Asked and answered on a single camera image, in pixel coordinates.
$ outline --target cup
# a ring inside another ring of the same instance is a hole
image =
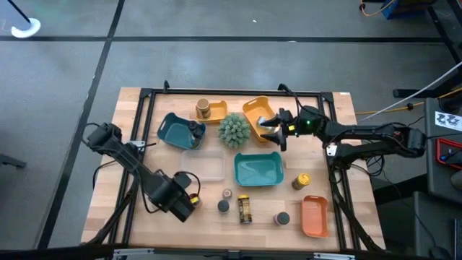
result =
[[[209,118],[210,117],[210,103],[207,99],[201,98],[197,100],[196,110],[200,117]]]

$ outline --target spiky green plant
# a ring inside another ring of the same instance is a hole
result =
[[[250,125],[245,118],[231,113],[219,123],[218,137],[230,148],[242,147],[250,137]]]

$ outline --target yellow cable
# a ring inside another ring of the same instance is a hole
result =
[[[391,0],[390,3],[386,4],[384,7],[380,8],[380,10],[376,11],[376,12],[373,12],[372,14],[366,14],[366,11],[364,10],[366,8],[366,4],[364,4],[364,2],[362,0],[360,0],[361,2],[361,5],[364,5],[364,8],[361,8],[361,11],[362,11],[362,14],[365,15],[366,17],[371,17],[373,15],[376,15],[378,13],[380,13],[381,11],[385,10],[386,8],[388,8],[395,0]]]
[[[461,91],[461,90],[462,90],[462,87],[459,88],[459,89],[457,89],[457,90],[453,90],[453,91],[451,91],[451,92],[449,92],[449,93],[446,93],[446,94],[444,94],[444,95],[441,95],[441,96],[439,96],[439,97],[437,97],[437,98],[444,98],[444,97],[447,97],[447,96],[449,96],[449,95],[452,95],[452,94],[454,94],[454,93],[456,93],[456,92],[459,92],[459,91]],[[423,102],[418,102],[418,103],[415,103],[415,104],[412,104],[412,105],[413,105],[414,107],[416,107],[416,106],[418,106],[418,105],[424,105],[424,103],[423,103]],[[383,112],[384,112],[384,113],[387,113],[387,112],[396,112],[396,111],[404,111],[404,110],[408,110],[408,108],[407,108],[407,107],[394,108],[394,109],[385,110],[385,111],[383,111]],[[355,114],[357,114],[357,115],[370,115],[370,114],[377,113],[377,112],[378,112],[378,111],[368,111],[368,112],[357,112],[357,113],[355,113]]]

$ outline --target black equipment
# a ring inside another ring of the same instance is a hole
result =
[[[111,123],[104,123],[82,140],[93,152],[101,155],[109,155],[120,163],[129,173],[134,176],[134,181],[127,195],[114,214],[106,222],[98,234],[88,243],[102,243],[110,232],[110,229],[118,221],[125,207],[131,200],[138,183],[141,184],[141,192],[147,195],[148,200],[163,212],[171,211],[181,222],[194,211],[185,188],[191,184],[191,179],[185,172],[176,173],[173,178],[165,175],[162,170],[154,173],[139,161],[139,148],[132,143],[122,144],[122,131]]]
[[[272,119],[261,123],[262,126],[279,126],[273,134],[262,134],[267,140],[287,149],[288,136],[313,134],[327,148],[329,163],[338,169],[347,170],[356,159],[366,159],[378,155],[400,155],[403,157],[421,157],[425,153],[427,137],[418,129],[401,123],[386,123],[381,126],[344,126],[331,121],[317,108],[303,106],[300,114],[293,117],[290,111],[279,109]],[[353,146],[350,144],[331,145],[342,139],[378,140],[369,144]]]

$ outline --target floor tile line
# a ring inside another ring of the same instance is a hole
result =
[[[279,36],[108,36],[113,42],[297,42],[297,43],[443,43],[440,37],[279,37]],[[103,36],[37,36],[0,41],[105,42]]]
[[[115,9],[114,18],[111,23],[108,36],[105,38],[105,44],[101,52],[100,60],[98,61],[96,67],[96,71],[92,80],[92,85],[88,90],[87,99],[84,102],[79,122],[77,124],[69,148],[67,149],[63,165],[61,166],[61,171],[59,173],[59,182],[57,187],[55,188],[54,197],[51,200],[51,203],[48,205],[48,214],[43,219],[43,224],[41,225],[41,227],[43,228],[41,229],[42,233],[40,237],[37,239],[38,249],[47,248],[48,244],[50,243],[51,236],[53,235],[53,229],[55,227],[56,220],[58,219],[59,210],[61,208],[64,195],[66,193],[66,189],[71,178],[72,169],[77,158],[77,153],[79,151],[80,140],[83,137],[84,129],[87,124],[87,120],[90,116],[90,111],[92,109],[93,102],[95,101],[96,92],[100,84],[101,76],[103,75],[103,70],[108,59],[112,39],[114,37],[114,34],[116,33],[116,29],[121,17],[124,4],[125,0],[119,0],[117,8]]]

